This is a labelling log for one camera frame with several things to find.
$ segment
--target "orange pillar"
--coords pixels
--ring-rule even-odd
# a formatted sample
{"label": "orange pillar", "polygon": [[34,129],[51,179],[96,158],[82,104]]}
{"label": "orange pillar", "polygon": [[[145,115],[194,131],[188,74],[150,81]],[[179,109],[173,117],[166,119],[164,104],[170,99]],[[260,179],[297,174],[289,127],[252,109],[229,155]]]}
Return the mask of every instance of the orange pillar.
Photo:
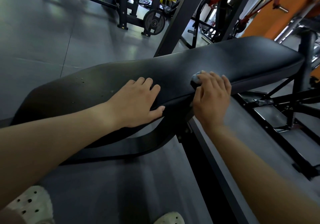
{"label": "orange pillar", "polygon": [[289,24],[293,16],[310,3],[310,1],[280,0],[281,6],[288,9],[289,13],[273,9],[273,3],[268,4],[257,14],[242,37],[257,35],[274,40]]}

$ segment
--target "left hand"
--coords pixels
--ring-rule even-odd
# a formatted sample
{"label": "left hand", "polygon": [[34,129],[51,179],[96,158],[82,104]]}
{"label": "left hand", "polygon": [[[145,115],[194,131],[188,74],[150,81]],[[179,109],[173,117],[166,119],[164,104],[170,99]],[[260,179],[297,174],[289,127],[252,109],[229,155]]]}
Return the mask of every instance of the left hand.
{"label": "left hand", "polygon": [[129,80],[106,103],[93,107],[96,115],[107,120],[114,130],[122,127],[135,127],[149,123],[162,116],[164,106],[156,110],[150,108],[160,92],[160,86],[152,86],[151,78],[139,78],[137,81]]}

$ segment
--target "weight bench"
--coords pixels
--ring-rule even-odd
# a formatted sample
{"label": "weight bench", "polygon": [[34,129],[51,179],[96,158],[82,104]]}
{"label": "weight bench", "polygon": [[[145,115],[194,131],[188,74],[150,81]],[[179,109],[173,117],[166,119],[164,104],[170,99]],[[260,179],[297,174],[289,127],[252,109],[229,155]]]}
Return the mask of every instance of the weight bench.
{"label": "weight bench", "polygon": [[161,91],[151,109],[166,106],[164,118],[150,133],[127,138],[145,125],[122,128],[93,142],[65,163],[136,157],[152,152],[175,135],[181,122],[193,116],[191,76],[200,71],[226,75],[232,94],[295,75],[304,56],[262,37],[227,40],[166,56],[105,63],[57,79],[32,90],[11,125],[74,113],[110,99],[130,79],[150,77]]}

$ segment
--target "right hand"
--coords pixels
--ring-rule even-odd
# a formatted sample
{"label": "right hand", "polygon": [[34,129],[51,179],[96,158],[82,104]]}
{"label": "right hand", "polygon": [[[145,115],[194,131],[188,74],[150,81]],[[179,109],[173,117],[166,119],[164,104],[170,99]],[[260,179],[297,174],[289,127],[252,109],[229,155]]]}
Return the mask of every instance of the right hand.
{"label": "right hand", "polygon": [[223,125],[223,118],[230,103],[231,84],[226,76],[202,71],[198,75],[202,84],[193,99],[193,111],[205,131]]}

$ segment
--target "hand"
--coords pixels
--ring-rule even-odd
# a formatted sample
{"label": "hand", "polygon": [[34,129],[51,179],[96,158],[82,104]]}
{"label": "hand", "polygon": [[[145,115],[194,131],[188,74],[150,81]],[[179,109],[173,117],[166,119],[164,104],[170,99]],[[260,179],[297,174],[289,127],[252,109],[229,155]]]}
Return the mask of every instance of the hand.
{"label": "hand", "polygon": [[150,108],[160,92],[160,86],[152,86],[151,78],[139,78],[136,82],[129,80],[106,103],[93,107],[95,115],[106,119],[113,130],[122,127],[135,127],[149,123],[162,116],[164,106],[150,111]]}
{"label": "hand", "polygon": [[223,125],[223,117],[230,103],[231,84],[226,76],[202,71],[198,75],[201,86],[197,87],[193,99],[193,111],[203,129],[212,130]]}

